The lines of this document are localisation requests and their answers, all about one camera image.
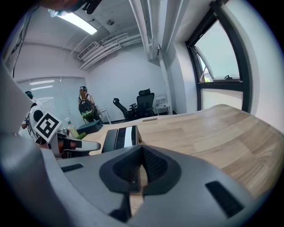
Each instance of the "open window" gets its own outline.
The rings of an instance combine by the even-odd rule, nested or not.
[[[223,12],[220,2],[210,9],[186,42],[197,87],[197,110],[201,110],[201,89],[243,92],[242,110],[250,112],[251,68],[241,36]]]

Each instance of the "window frame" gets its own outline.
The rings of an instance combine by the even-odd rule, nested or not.
[[[211,2],[209,4],[210,5],[209,11],[201,20],[201,22],[199,23],[199,25],[197,26],[191,37],[188,39],[188,41],[185,42],[193,65],[193,71],[195,76],[195,83],[197,90],[197,110],[201,110],[201,102],[202,102],[201,89],[210,88],[210,89],[222,89],[222,90],[235,90],[243,92],[242,110],[250,113],[252,105],[252,72],[250,67],[250,61],[247,50],[245,48],[245,45],[243,43],[243,40],[241,39],[238,30],[235,28],[232,21],[228,18],[228,16],[224,13],[223,9],[221,8],[221,5],[223,3],[222,1],[217,0],[216,2]],[[198,61],[199,54],[195,49],[194,45],[211,28],[211,26],[217,20],[220,22],[223,29],[225,30],[232,45],[232,48],[234,50],[234,54],[237,60],[240,80],[234,80],[234,81],[221,80],[221,81],[200,83],[198,76],[202,74],[202,72],[200,72],[202,66]]]

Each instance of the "ceiling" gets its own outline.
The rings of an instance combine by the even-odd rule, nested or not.
[[[37,43],[73,50],[86,36],[77,48],[81,52],[91,42],[99,41],[109,34],[124,28],[137,25],[129,0],[102,0],[93,14],[88,15],[79,9],[78,16],[98,29],[89,35],[81,28],[59,18],[50,17],[46,8],[40,7],[32,16],[25,43]],[[107,20],[114,20],[113,25],[107,25]]]

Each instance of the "black cable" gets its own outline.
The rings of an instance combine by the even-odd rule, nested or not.
[[[33,13],[34,13],[38,8],[39,8],[39,6],[38,6],[37,8],[35,8],[35,9],[31,12],[30,17],[29,17],[29,19],[28,19],[28,23],[27,23],[26,28],[25,28],[24,35],[23,35],[23,37],[21,38],[21,42],[20,42],[20,43],[21,43],[21,46],[20,46],[19,53],[18,53],[18,56],[17,56],[16,61],[15,61],[15,65],[14,65],[14,68],[13,68],[13,78],[14,78],[14,76],[15,76],[15,67],[16,67],[16,64],[17,64],[17,61],[18,61],[18,58],[19,58],[19,55],[20,55],[20,52],[21,52],[21,49],[22,49],[22,46],[23,46],[23,43],[24,43],[24,39],[25,39],[26,34],[27,34],[27,31],[28,31],[28,26],[29,26],[29,24],[30,24],[31,17],[32,17]]]

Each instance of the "fluorescent light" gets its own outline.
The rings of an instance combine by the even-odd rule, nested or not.
[[[93,26],[91,26],[89,23],[87,23],[86,21],[84,21],[82,18],[78,17],[74,13],[67,13],[64,16],[59,16],[59,17],[78,26],[79,28],[85,30],[91,35],[97,31],[97,29],[95,29]]]
[[[49,88],[49,87],[53,87],[53,85],[44,86],[44,87],[35,87],[35,88],[32,88],[31,90],[38,90],[38,89]]]
[[[54,80],[38,81],[30,83],[30,85],[41,84],[41,83],[53,83],[53,82]]]

